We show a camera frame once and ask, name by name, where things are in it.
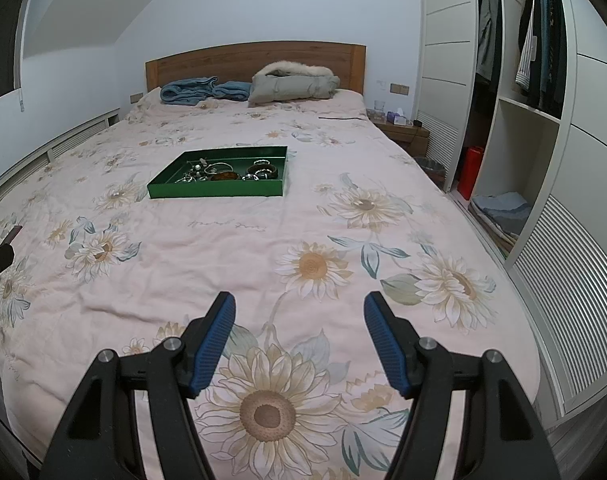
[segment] wooden headboard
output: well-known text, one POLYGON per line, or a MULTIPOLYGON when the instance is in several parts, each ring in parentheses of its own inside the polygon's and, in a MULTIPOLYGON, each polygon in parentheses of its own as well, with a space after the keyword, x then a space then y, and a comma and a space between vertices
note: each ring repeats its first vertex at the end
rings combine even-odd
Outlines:
POLYGON ((363 93, 365 46, 324 41, 259 41, 201 48, 146 63, 148 91, 171 81, 216 75, 219 82, 252 81, 274 61, 327 66, 341 79, 340 88, 363 93))

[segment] clothing tag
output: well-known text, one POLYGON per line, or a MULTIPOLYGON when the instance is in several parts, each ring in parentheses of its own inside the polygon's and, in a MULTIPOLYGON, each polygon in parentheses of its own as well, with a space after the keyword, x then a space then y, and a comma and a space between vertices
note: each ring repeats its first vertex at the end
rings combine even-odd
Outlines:
POLYGON ((537 37, 533 36, 533 42, 530 47, 530 61, 537 59, 537 37))

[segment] wall outlet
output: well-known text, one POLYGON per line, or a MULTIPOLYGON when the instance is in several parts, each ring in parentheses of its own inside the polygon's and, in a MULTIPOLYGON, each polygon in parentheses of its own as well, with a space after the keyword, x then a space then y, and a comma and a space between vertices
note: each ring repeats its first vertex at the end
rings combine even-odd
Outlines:
POLYGON ((410 87, 405 85, 398 85, 397 83, 390 83, 390 93, 408 95, 410 93, 410 87))

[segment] floral bedsheet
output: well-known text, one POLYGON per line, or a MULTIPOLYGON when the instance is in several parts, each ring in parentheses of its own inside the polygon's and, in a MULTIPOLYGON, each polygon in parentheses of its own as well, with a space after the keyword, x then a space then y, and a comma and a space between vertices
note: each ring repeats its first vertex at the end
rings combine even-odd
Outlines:
MULTIPOLYGON (((36 454, 100 349, 180 335, 220 290, 236 297, 236 325, 192 404, 217 478, 383 478, 409 403, 363 322, 372 290, 452 351, 500 349, 534 399, 538 354, 511 283, 366 119, 361 95, 250 108, 168 106, 158 93, 0 205, 0 239, 24 226, 0 276, 0 370, 11 425, 36 454), (146 183, 186 150, 266 144, 288 146, 283 197, 148 198, 146 183)), ((146 396, 137 402, 159 479, 146 396)), ((439 478, 451 478, 462 407, 455 395, 439 478)))

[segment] wooden nightstand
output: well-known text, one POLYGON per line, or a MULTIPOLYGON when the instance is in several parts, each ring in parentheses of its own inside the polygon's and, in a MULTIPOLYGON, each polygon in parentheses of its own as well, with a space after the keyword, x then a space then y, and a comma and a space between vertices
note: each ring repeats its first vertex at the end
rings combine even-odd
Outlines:
POLYGON ((430 136, 430 132, 424 128, 418 128, 417 126, 397 126, 396 124, 381 122, 374 120, 373 124, 379 128, 386 137, 394 140, 400 145, 405 152, 410 156, 426 156, 427 141, 430 136))

